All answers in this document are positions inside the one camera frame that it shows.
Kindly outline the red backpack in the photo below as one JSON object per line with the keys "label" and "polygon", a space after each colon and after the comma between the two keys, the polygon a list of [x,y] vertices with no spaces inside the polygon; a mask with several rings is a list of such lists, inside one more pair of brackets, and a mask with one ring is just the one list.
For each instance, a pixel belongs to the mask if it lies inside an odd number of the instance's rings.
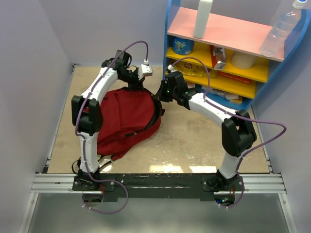
{"label": "red backpack", "polygon": [[124,87],[107,92],[102,102],[87,101],[78,131],[96,135],[95,154],[115,161],[155,134],[164,112],[149,90]]}

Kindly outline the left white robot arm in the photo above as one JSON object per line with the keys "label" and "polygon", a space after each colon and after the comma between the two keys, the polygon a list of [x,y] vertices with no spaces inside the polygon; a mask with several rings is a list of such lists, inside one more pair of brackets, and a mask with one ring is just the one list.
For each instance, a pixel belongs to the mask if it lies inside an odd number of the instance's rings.
{"label": "left white robot arm", "polygon": [[74,187],[97,190],[103,183],[100,179],[100,165],[98,161],[97,140],[103,126],[104,117],[101,103],[110,87],[122,80],[128,85],[139,84],[146,76],[152,74],[147,58],[135,70],[128,70],[131,55],[125,50],[118,50],[115,57],[105,60],[98,76],[90,87],[81,95],[71,99],[71,117],[75,127],[75,134],[80,140],[80,164],[74,178]]}

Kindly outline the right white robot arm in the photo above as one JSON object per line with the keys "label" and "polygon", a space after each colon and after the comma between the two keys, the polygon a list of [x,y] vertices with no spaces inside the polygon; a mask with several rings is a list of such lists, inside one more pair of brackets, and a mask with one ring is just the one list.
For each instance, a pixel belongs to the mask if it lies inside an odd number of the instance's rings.
{"label": "right white robot arm", "polygon": [[155,100],[176,101],[178,105],[197,112],[221,128],[225,156],[216,177],[209,182],[215,191],[227,191],[237,177],[238,163],[257,140],[250,115],[246,110],[236,112],[207,98],[196,88],[188,88],[181,72],[171,72],[161,81]]}

